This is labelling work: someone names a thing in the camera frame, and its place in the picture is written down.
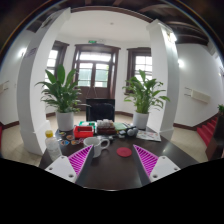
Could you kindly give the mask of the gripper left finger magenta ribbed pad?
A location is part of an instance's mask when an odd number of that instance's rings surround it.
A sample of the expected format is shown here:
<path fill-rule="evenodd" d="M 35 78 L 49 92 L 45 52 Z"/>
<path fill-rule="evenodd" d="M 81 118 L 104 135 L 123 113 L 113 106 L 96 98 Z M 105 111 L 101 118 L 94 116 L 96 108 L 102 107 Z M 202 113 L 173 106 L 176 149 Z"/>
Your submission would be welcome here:
<path fill-rule="evenodd" d="M 46 168 L 46 171 L 82 186 L 93 154 L 93 145 L 84 147 L 70 156 L 60 156 Z"/>

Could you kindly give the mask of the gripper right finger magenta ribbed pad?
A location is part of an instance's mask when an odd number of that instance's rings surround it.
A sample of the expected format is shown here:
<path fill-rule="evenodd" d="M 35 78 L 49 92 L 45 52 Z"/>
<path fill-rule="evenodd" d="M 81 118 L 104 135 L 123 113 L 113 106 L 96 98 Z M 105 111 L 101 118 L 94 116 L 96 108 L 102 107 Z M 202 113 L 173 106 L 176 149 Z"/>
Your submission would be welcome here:
<path fill-rule="evenodd" d="M 137 145 L 133 146 L 133 157 L 143 186 L 180 170 L 167 156 L 156 156 Z"/>

